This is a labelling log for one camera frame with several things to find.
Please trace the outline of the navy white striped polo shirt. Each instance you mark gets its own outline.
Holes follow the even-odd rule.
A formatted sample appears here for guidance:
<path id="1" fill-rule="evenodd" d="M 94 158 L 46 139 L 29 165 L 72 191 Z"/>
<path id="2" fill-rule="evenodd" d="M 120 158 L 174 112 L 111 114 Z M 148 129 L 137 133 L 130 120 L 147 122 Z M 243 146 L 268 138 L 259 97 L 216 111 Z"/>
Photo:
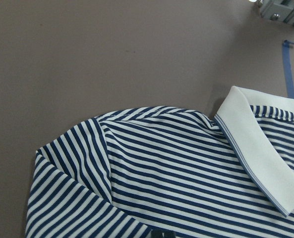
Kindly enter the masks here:
<path id="1" fill-rule="evenodd" d="M 294 238 L 294 99 L 116 111 L 36 152 L 27 238 Z"/>

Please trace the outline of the aluminium frame post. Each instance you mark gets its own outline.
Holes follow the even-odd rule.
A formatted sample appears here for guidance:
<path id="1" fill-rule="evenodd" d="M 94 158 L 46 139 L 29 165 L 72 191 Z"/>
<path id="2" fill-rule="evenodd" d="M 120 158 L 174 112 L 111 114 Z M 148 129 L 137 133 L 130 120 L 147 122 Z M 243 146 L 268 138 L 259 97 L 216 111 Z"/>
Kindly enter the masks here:
<path id="1" fill-rule="evenodd" d="M 294 27 L 294 0 L 250 0 L 262 18 Z"/>

